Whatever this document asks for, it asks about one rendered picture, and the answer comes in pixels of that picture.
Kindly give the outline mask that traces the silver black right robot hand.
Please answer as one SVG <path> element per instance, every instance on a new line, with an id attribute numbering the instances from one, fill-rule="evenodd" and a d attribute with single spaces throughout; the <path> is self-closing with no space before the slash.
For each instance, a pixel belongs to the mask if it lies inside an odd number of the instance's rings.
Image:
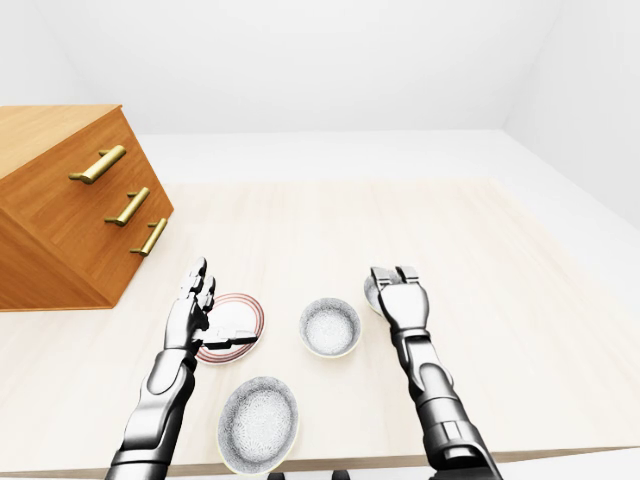
<path id="1" fill-rule="evenodd" d="M 392 281 L 389 270 L 372 267 L 371 276 L 378 290 L 378 302 L 392 335 L 408 331 L 425 331 L 429 300 L 421 286 L 419 274 L 412 266 L 396 266 L 400 282 Z"/>

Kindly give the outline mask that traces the white plate with red rings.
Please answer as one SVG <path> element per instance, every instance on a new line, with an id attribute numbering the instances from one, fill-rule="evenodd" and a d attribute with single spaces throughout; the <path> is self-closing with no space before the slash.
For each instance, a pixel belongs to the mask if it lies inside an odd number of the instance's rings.
<path id="1" fill-rule="evenodd" d="M 244 293 L 228 293 L 215 298 L 208 313 L 209 329 L 203 333 L 203 345 L 196 358 L 204 364 L 222 365 L 234 362 L 247 354 L 258 342 L 265 326 L 261 304 Z M 226 334 L 252 333 L 256 341 L 231 344 Z"/>

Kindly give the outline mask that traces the small wooden drawer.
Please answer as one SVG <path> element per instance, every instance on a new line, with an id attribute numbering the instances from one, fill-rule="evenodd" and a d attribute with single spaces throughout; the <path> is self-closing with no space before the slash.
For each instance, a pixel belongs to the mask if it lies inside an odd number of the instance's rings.
<path id="1" fill-rule="evenodd" d="M 143 261 L 142 256 L 129 250 L 141 247 L 151 232 L 147 224 L 167 219 L 173 206 L 159 180 L 152 175 L 113 185 L 95 183 L 81 187 L 87 194 L 87 204 L 78 214 L 79 224 L 73 232 L 73 258 L 107 304 L 113 306 Z M 147 187 L 150 194 L 125 226 L 104 221 L 122 212 L 130 201 L 128 192 L 142 187 Z"/>

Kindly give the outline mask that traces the patterned black and white bowl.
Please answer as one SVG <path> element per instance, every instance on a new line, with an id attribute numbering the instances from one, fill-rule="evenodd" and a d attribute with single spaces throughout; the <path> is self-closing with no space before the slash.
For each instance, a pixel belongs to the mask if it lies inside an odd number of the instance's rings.
<path id="1" fill-rule="evenodd" d="M 349 354 L 358 344 L 362 323 L 346 301 L 320 298 L 301 313 L 299 334 L 312 353 L 324 358 L 339 358 Z"/>
<path id="2" fill-rule="evenodd" d="M 274 377 L 254 377 L 227 399 L 218 421 L 218 449 L 232 472 L 261 475 L 284 461 L 298 430 L 298 404 L 291 389 Z"/>
<path id="3" fill-rule="evenodd" d="M 383 311 L 379 302 L 380 289 L 372 275 L 369 275 L 364 281 L 364 295 L 370 308 L 377 315 L 383 316 Z"/>

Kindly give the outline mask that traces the large wooden drawer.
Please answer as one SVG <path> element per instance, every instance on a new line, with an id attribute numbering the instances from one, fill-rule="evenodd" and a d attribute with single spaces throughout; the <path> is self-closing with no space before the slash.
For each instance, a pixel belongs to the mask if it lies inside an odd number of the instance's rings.
<path id="1" fill-rule="evenodd" d="M 0 107 L 0 201 L 54 239 L 156 182 L 119 104 Z"/>

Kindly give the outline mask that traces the wooden cabinet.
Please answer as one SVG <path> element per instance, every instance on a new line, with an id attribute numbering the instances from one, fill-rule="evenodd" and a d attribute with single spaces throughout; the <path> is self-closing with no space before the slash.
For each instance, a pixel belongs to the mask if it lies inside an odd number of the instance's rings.
<path id="1" fill-rule="evenodd" d="M 41 230 L 0 201 L 0 311 L 115 305 L 107 304 L 88 275 L 71 265 Z"/>

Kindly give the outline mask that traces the medium wooden drawer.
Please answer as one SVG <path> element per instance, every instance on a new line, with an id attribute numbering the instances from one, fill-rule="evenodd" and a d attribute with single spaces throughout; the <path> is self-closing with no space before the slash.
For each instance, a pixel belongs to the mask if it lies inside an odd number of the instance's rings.
<path id="1" fill-rule="evenodd" d="M 29 206 L 29 220 L 64 253 L 71 265 L 95 282 L 135 271 L 138 252 L 173 206 L 139 145 L 120 142 L 116 160 L 93 183 L 71 179 L 103 157 L 98 151 L 55 177 L 46 198 Z"/>

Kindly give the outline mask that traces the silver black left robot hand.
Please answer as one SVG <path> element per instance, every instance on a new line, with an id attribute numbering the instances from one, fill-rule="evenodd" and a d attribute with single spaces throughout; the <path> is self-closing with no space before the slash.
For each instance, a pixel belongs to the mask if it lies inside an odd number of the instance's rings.
<path id="1" fill-rule="evenodd" d="M 206 271 L 206 258 L 199 257 L 181 282 L 166 324 L 165 349 L 183 349 L 196 354 L 201 346 L 226 350 L 258 340 L 256 333 L 246 330 L 210 326 L 208 313 L 214 307 L 216 280 Z"/>

